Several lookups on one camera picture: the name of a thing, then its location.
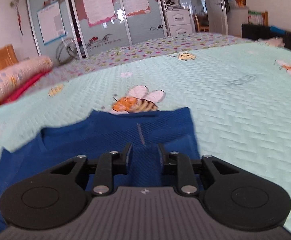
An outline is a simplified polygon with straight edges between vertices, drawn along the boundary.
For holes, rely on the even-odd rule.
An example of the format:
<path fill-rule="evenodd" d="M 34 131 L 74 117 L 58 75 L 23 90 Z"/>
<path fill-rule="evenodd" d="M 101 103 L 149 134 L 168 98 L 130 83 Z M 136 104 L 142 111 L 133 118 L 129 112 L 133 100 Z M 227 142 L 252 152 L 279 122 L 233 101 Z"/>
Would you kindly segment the blue knit sweater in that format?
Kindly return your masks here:
<path fill-rule="evenodd" d="M 30 142 L 0 158 L 0 196 L 14 183 L 36 175 L 77 155 L 96 159 L 132 144 L 132 163 L 127 175 L 114 178 L 116 186 L 150 187 L 167 182 L 161 177 L 158 144 L 199 159 L 195 129 L 189 108 L 110 114 L 92 111 L 85 120 L 60 128 L 46 127 Z M 0 232 L 6 225 L 0 213 Z"/>

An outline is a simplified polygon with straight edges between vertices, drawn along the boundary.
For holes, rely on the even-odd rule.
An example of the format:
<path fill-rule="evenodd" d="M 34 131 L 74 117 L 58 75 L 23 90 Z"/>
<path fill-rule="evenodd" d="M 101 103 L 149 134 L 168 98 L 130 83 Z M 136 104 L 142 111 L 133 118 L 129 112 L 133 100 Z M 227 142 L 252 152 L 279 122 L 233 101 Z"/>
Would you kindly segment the white clothes on chair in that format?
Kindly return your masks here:
<path fill-rule="evenodd" d="M 271 47 L 279 47 L 279 48 L 284 48 L 285 43 L 283 41 L 282 37 L 273 37 L 267 40 L 264 39 L 258 39 L 256 40 L 256 42 L 267 45 L 267 46 L 271 46 Z"/>

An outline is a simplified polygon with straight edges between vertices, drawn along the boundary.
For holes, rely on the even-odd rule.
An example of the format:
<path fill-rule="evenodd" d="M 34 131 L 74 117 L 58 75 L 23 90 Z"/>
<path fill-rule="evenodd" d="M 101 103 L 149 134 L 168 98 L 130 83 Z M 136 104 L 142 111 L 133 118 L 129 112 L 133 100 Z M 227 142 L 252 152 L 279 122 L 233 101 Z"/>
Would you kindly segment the mint bee-print quilt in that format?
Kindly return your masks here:
<path fill-rule="evenodd" d="M 199 151 L 282 186 L 291 197 L 291 51 L 242 43 L 193 51 L 194 59 L 159 56 L 64 81 L 0 107 L 1 150 L 15 150 L 46 126 L 109 111 L 116 98 L 144 85 L 162 90 L 160 110 L 191 110 Z M 291 231 L 291 212 L 285 223 Z"/>

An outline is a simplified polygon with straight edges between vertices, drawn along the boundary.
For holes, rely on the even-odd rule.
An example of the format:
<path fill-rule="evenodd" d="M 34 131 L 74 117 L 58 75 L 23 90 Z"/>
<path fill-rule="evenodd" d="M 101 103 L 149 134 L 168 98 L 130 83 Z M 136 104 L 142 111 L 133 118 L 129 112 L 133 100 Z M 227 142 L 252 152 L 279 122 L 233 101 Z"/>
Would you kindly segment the red pillow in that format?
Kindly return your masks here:
<path fill-rule="evenodd" d="M 14 90 L 7 98 L 2 100 L 0 102 L 0 105 L 4 105 L 6 103 L 11 103 L 13 101 L 16 101 L 20 96 L 22 96 L 30 87 L 34 85 L 39 79 L 41 79 L 43 76 L 49 74 L 51 70 L 46 72 L 40 72 L 38 74 L 35 74 L 32 76 L 29 80 L 27 80 L 24 84 L 20 85 L 18 89 Z"/>

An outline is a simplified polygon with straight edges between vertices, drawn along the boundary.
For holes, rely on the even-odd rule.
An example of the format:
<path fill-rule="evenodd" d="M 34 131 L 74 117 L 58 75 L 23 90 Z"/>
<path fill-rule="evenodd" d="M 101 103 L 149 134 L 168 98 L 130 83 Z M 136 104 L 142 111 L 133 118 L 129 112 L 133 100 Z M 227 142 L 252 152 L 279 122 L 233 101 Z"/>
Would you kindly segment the white electric fan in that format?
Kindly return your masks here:
<path fill-rule="evenodd" d="M 67 37 L 61 39 L 61 43 L 56 49 L 56 59 L 60 65 L 80 59 L 74 38 Z"/>

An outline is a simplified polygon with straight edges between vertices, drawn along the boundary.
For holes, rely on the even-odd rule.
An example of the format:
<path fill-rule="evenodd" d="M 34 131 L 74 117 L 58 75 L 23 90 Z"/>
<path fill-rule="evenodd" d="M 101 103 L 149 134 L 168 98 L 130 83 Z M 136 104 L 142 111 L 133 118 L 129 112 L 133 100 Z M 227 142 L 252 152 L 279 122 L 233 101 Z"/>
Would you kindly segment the rolled floral duvet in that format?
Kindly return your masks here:
<path fill-rule="evenodd" d="M 0 70 L 0 102 L 34 75 L 48 72 L 52 67 L 49 57 L 39 56 Z"/>

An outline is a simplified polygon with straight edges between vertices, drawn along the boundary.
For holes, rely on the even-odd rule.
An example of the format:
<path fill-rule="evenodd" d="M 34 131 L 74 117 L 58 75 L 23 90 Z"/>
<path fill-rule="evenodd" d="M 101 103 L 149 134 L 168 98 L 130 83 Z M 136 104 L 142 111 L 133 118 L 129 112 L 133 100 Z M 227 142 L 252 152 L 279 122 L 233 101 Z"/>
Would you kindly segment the white drawer cabinet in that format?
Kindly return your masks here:
<path fill-rule="evenodd" d="M 193 33 L 190 12 L 188 9 L 173 9 L 165 12 L 170 36 Z"/>

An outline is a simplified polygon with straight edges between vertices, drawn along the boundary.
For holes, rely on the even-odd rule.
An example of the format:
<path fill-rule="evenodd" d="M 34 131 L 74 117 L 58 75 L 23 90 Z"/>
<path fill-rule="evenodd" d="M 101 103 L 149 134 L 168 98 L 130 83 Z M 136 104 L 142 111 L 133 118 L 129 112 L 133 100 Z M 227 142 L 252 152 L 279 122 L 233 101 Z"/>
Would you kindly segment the sliding glass wardrobe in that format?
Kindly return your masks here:
<path fill-rule="evenodd" d="M 160 0 L 27 0 L 39 54 L 72 37 L 80 58 L 166 37 Z"/>

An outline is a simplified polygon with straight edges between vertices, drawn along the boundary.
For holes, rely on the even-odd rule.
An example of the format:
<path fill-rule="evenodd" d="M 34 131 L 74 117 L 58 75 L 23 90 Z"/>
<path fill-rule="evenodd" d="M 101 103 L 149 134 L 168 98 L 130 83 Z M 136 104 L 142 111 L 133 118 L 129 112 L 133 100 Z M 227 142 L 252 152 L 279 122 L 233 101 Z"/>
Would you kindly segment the black sofa chair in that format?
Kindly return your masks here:
<path fill-rule="evenodd" d="M 277 28 L 275 26 L 264 26 L 255 24 L 241 25 L 242 38 L 250 40 L 269 40 L 271 38 L 279 37 L 283 39 L 284 47 L 291 50 L 291 32 Z"/>

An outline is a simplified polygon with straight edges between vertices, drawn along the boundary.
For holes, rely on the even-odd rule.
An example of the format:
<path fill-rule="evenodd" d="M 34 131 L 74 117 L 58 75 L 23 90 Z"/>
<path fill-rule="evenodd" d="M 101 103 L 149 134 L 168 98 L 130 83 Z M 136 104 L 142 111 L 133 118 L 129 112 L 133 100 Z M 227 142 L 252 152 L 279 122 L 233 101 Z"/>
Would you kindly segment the white door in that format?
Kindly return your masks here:
<path fill-rule="evenodd" d="M 225 0 L 206 0 L 206 7 L 210 32 L 228 35 Z"/>

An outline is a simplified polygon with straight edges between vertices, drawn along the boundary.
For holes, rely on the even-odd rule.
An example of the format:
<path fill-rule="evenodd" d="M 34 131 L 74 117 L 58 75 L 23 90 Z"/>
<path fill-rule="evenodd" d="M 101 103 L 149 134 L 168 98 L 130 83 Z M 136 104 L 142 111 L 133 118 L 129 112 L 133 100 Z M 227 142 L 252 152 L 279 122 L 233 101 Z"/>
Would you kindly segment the green white box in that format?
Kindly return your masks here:
<path fill-rule="evenodd" d="M 249 10 L 248 23 L 255 24 L 255 25 L 263 25 L 264 24 L 263 13 Z"/>

